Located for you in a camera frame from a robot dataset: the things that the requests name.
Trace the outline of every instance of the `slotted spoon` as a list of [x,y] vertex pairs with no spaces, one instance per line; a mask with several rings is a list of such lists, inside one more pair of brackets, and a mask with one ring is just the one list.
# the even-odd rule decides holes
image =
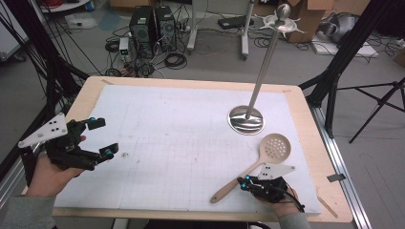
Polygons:
[[[261,164],[277,164],[283,162],[288,158],[289,153],[291,152],[291,145],[289,144],[289,141],[285,136],[280,134],[270,134],[262,139],[259,149],[259,159],[238,177],[245,177]],[[210,202],[216,203],[224,198],[228,193],[230,193],[230,191],[232,191],[232,189],[238,185],[238,177],[232,179],[222,189],[214,194]]]

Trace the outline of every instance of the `round base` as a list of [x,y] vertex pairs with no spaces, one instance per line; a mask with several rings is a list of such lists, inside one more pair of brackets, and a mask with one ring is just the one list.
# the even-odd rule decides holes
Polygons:
[[247,106],[239,106],[228,114],[228,123],[234,131],[242,135],[257,135],[265,128],[265,119],[256,109],[252,109],[249,119],[245,118]]

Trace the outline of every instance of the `spoon head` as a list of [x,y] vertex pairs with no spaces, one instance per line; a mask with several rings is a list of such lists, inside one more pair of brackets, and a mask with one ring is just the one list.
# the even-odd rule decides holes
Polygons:
[[288,139],[280,134],[265,136],[260,142],[260,154],[266,154],[269,162],[281,163],[285,161],[291,152]]

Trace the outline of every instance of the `wooden handle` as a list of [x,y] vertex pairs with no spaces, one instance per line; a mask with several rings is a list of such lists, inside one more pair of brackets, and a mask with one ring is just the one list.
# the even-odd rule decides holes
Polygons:
[[[250,166],[248,169],[246,169],[240,176],[238,177],[245,177],[247,174],[252,172],[254,169],[256,169],[259,165],[263,164],[264,162],[259,159],[256,163],[254,163],[252,166]],[[230,191],[232,191],[233,188],[235,188],[238,185],[238,180],[236,178],[232,179],[229,183],[227,183],[223,188],[220,189],[214,196],[209,200],[212,203],[216,203],[223,199]]]

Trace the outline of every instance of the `human hand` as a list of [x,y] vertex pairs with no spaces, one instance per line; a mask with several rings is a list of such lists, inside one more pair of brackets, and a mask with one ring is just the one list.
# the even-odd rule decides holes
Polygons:
[[[298,199],[298,195],[295,192],[295,190],[288,188],[287,191]],[[300,212],[298,210],[297,206],[295,205],[295,203],[292,202],[291,199],[289,199],[287,197],[284,197],[278,203],[264,202],[262,200],[261,200],[261,202],[263,204],[269,206],[271,209],[273,209],[274,214],[277,216],[277,218],[281,218],[286,215],[295,214],[295,213]]]
[[56,197],[72,178],[79,176],[83,171],[76,168],[61,170],[51,163],[48,156],[39,156],[26,197]]

